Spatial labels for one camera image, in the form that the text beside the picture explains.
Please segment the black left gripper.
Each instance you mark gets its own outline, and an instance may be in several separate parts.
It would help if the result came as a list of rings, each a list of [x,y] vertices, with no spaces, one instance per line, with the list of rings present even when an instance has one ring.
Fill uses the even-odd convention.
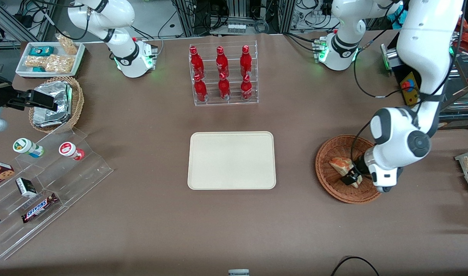
[[[370,176],[369,169],[364,160],[364,154],[360,155],[353,161],[354,167],[357,170],[356,173],[350,172],[341,177],[341,182],[347,186],[358,187],[359,183],[362,182],[363,176]]]

